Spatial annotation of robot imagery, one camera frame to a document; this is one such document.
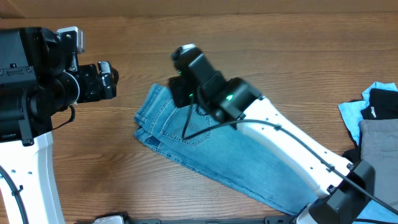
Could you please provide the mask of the light blue denim jeans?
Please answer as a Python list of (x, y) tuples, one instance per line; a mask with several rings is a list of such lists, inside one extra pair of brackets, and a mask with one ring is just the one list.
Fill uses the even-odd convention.
[[(217, 127), (199, 105), (178, 108), (171, 91), (152, 85), (137, 111), (135, 137), (155, 152), (278, 211), (297, 215), (316, 201), (310, 187), (281, 159), (232, 126)], [(360, 214), (397, 221), (397, 211), (366, 205)]]

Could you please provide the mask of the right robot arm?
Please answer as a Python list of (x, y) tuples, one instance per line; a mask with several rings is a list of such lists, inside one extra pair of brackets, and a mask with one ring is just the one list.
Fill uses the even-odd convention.
[(177, 76), (169, 87), (177, 107), (199, 105), (217, 122), (232, 126), (268, 148), (317, 196), (289, 223), (353, 223), (374, 195), (374, 168), (329, 151), (285, 118), (257, 88), (225, 79), (194, 44), (171, 55)]

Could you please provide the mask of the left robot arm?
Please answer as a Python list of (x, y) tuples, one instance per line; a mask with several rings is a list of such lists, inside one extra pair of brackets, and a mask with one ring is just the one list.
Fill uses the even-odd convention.
[(80, 65), (84, 34), (20, 27), (1, 31), (1, 195), (10, 223), (64, 223), (53, 169), (52, 116), (116, 96), (107, 61)]

